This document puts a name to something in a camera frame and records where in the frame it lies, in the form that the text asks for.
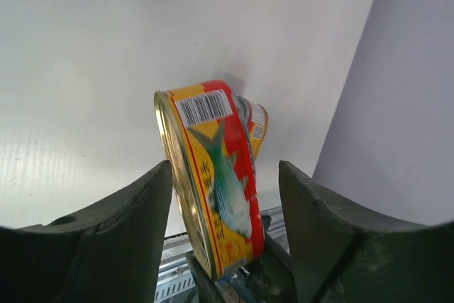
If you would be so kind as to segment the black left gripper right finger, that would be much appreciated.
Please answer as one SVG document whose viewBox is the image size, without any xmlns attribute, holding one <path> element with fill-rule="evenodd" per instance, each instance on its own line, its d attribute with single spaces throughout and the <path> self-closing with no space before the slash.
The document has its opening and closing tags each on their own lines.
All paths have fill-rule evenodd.
<svg viewBox="0 0 454 303">
<path fill-rule="evenodd" d="M 452 302 L 453 224 L 368 209 L 279 163 L 299 302 Z"/>
</svg>

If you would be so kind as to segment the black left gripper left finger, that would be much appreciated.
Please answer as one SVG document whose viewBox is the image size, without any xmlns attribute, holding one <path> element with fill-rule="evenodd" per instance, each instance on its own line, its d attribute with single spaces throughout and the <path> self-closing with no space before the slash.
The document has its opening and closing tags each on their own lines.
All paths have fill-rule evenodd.
<svg viewBox="0 0 454 303">
<path fill-rule="evenodd" d="M 168 161 L 47 226 L 1 229 L 2 302 L 152 302 L 172 196 Z"/>
</svg>

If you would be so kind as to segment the red sardine tin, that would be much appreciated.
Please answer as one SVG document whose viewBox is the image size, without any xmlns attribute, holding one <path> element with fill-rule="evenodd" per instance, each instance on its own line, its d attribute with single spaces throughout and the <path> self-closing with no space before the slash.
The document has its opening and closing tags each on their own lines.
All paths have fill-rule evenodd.
<svg viewBox="0 0 454 303">
<path fill-rule="evenodd" d="M 253 158 L 256 159 L 267 133 L 267 112 L 263 106 L 240 96 L 236 96 L 236 108 L 248 133 Z"/>
<path fill-rule="evenodd" d="M 255 159 L 236 96 L 219 79 L 154 95 L 184 225 L 212 280 L 260 257 L 265 244 Z"/>
</svg>

